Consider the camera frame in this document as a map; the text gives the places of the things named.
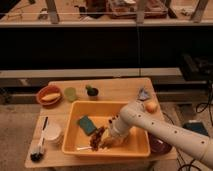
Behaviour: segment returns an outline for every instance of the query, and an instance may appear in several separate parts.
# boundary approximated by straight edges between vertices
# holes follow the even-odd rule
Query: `table leg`
[[[147,170],[153,171],[156,164],[157,164],[157,161],[150,162],[149,167],[148,167]]]

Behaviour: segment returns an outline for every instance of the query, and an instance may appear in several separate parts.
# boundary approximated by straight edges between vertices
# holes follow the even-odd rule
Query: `black wall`
[[[213,56],[213,28],[0,29],[0,70],[176,67],[182,52]]]

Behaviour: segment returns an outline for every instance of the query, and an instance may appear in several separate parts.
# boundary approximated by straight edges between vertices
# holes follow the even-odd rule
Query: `metal pole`
[[[202,20],[203,13],[205,11],[205,8],[208,4],[209,0],[199,0],[197,7],[191,16],[191,20],[193,20],[195,23],[199,23]]]
[[[55,1],[54,0],[46,0],[47,4],[47,11],[50,16],[50,21],[52,24],[58,24],[60,19],[58,16],[58,12],[56,9]]]
[[[137,10],[137,16],[136,16],[137,24],[143,23],[144,21],[146,3],[147,3],[147,0],[138,1],[138,10]]]

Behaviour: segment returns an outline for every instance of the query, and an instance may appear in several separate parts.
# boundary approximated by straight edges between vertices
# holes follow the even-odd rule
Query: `small green object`
[[[64,95],[69,102],[73,102],[77,99],[76,90],[73,87],[66,88]]]
[[[97,96],[98,95],[98,89],[97,88],[93,88],[90,85],[86,85],[85,88],[87,89],[88,96]]]
[[[85,134],[88,136],[91,135],[97,128],[88,118],[88,116],[83,116],[81,119],[78,120],[78,125],[84,130]]]

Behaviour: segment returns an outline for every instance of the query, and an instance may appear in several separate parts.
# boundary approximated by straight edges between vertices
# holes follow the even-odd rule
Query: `wooden table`
[[[136,99],[139,90],[144,87],[150,92],[153,100],[158,103],[156,94],[154,92],[152,83],[148,78],[128,78],[128,79],[105,79],[105,80],[82,80],[82,81],[55,81],[50,82],[51,85],[58,86],[63,92],[67,87],[75,87],[78,100],[89,100],[86,94],[85,85],[90,84],[99,89],[98,100],[120,100],[130,101]],[[95,164],[112,164],[112,163],[127,163],[127,162],[150,162],[157,160],[176,159],[177,153],[173,148],[165,155],[150,155],[147,158],[116,158],[112,160],[109,157],[76,157],[74,155],[65,155],[61,151],[61,145],[53,146],[44,143],[46,153],[44,159],[40,163],[33,163],[30,160],[30,152],[32,148],[38,143],[42,130],[44,118],[49,117],[49,121],[57,122],[61,125],[63,131],[65,130],[67,119],[70,113],[71,103],[65,98],[54,108],[42,108],[38,118],[32,142],[25,161],[27,168],[38,167],[58,167],[58,166],[74,166],[74,165],[95,165]],[[158,111],[154,114],[156,118],[163,120],[163,115],[158,107]]]

